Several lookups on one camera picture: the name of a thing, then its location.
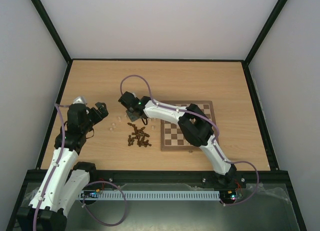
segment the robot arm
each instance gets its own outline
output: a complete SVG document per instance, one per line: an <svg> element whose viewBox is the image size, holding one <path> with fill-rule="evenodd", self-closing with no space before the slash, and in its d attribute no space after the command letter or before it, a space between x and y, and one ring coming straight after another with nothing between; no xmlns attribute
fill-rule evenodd
<svg viewBox="0 0 320 231"><path fill-rule="evenodd" d="M229 161L229 159L215 140L212 125L198 116L183 111L187 110L206 117L197 105L191 104L189 107L178 107L158 101L155 101L156 104L154 104L150 97L144 96L138 99L134 93L130 92L125 92L119 102L126 107L126 113L132 122L140 118L156 118L179 125L185 139L205 153L214 171L221 175L220 178L222 179L219 180L223 184L231 181L237 169L233 164L225 162Z"/></svg>
<svg viewBox="0 0 320 231"><path fill-rule="evenodd" d="M35 210L37 230L62 231L67 225L67 216L81 190L90 182L95 181L96 166L94 163L78 162L66 182L72 166L76 162L86 135L93 126L108 116L105 103L97 102L96 107L86 107L83 97L76 98L68 107L64 148L62 149L62 129L55 139L55 150L52 161L43 182L29 203L29 207L20 207L17 219L23 231L32 230Z"/></svg>

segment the black metal frame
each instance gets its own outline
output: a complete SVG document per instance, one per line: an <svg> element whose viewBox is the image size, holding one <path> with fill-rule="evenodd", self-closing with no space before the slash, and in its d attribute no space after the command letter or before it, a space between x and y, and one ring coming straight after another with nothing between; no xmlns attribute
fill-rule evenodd
<svg viewBox="0 0 320 231"><path fill-rule="evenodd" d="M27 190L29 183L41 183L46 175L47 170L28 170L25 179L23 181L19 196L15 203L13 212L7 231L13 230L16 220L16 213L21 206L22 201ZM112 182L117 185L124 184L187 184L192 187L197 186L206 189L215 189L217 191L228 191L236 186L230 186L228 188L221 187L217 182L213 182L213 171L118 171L118 170L98 170L97 176L104 180L112 179ZM304 223L297 198L290 181L290 177L287 171L259 171L260 181L264 184L285 184L289 198L292 202L293 211L299 228L301 231L307 230ZM236 179L238 181L241 178L245 179L245 183L254 184L257 180L256 173L254 171L238 171L236 173Z"/></svg>
<svg viewBox="0 0 320 231"><path fill-rule="evenodd" d="M297 198L295 196L295 192L293 190L290 177L287 171L279 170L279 165L276 159L276 155L271 143L271 139L268 133L267 125L265 122L265 118L260 106L260 102L257 96L257 92L253 83L253 79L251 77L251 73L249 70L249 64L257 53L259 47L267 36L269 30L272 25L276 21L278 15L286 4L287 0L278 0L275 7L273 8L269 18L267 19L265 25L263 26L260 34L258 35L254 45L252 46L248 56L245 60L226 60L226 59L132 59L132 58L74 58L71 59L68 54L67 49L65 48L62 40L59 37L53 23L51 22L44 6L42 5L40 0L31 0L34 4L36 10L38 11L41 19L46 25L48 31L50 32L53 40L58 46L61 54L63 55L65 61L67 62L67 68L65 71L65 75L58 93L58 97L56 102L59 104L63 92L68 80L68 76L72 67L73 60L108 60L108 61L162 61L162 62L241 62L243 67L244 76L248 85L248 90L250 93L250 97L252 100L252 105L254 108L254 112L256 115L257 123L260 129L261 137L263 140L264 148L266 151L267 159L270 165L271 171L259 171L260 181L265 184L285 184L289 198L292 201L292 206L296 215L296 219L299 225L300 230L307 230L301 211L299 209L299 205L297 202ZM55 122L57 111L53 110L52 116L50 119L50 123L44 138L44 142L40 151L40 155L36 164L36 169L28 170L25 176L24 182L22 184L21 190L19 192L16 204L11 214L10 221L7 226L7 231L11 231L14 228L16 213L21 205L26 188L28 183L41 183L47 170L41 170L41 164L46 152L46 148L48 145L48 141L51 135L51 131ZM113 182L117 185L123 185L126 183L173 183L173 184L189 184L191 186L198 186L203 188L215 188L219 191L227 190L226 188L222 188L216 182L213 181L213 172L212 171L112 171L112 170L98 170L98 176L108 180L112 178ZM256 173L254 171L237 171L236 172L237 180L241 180L241 178L245 178L246 183L255 183L256 182Z"/></svg>

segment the wooden tabletop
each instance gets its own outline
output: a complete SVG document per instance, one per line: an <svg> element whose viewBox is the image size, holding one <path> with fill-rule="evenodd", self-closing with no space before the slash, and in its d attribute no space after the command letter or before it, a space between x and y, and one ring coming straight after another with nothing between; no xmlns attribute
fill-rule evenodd
<svg viewBox="0 0 320 231"><path fill-rule="evenodd" d="M125 118L126 109L118 99L121 80L132 74L147 79L153 97L159 101L211 100L220 129L219 143L226 156L231 161L252 162L260 171L270 170L240 62L73 61L61 104L69 105L77 96L85 96L88 107L104 102L109 112L108 117L94 126L94 137L87 140L78 161L95 163L100 170L213 170L201 151L161 151L160 120L150 121L145 128L152 146L128 146L128 135L133 129L127 125L130 120ZM123 90L139 98L149 96L145 83L136 77L127 79ZM67 109L61 111L66 120ZM139 128L144 126L141 120L134 123ZM60 126L57 116L42 169L49 167ZM253 170L247 164L236 167L241 171Z"/></svg>

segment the chessboard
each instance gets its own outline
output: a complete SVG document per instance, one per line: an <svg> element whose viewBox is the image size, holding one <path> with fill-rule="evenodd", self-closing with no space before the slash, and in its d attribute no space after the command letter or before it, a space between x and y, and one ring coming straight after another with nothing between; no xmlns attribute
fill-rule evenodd
<svg viewBox="0 0 320 231"><path fill-rule="evenodd" d="M202 112L207 116L208 119L216 123L214 106L212 101L161 101L162 103L174 105L178 107L188 107L190 104L198 105ZM170 123L168 121L161 120L160 125L160 147L162 151L200 151L200 148L195 147L188 143L182 134L181 129L178 125Z"/></svg>

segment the white cable tray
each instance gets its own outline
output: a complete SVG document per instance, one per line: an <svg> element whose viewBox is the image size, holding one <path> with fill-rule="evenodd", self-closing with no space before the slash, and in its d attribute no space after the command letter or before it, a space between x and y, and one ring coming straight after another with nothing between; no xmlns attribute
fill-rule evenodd
<svg viewBox="0 0 320 231"><path fill-rule="evenodd" d="M219 201L219 191L123 191L128 201ZM78 199L83 199L82 191ZM85 200L123 200L118 190L105 190L101 194L90 194Z"/></svg>

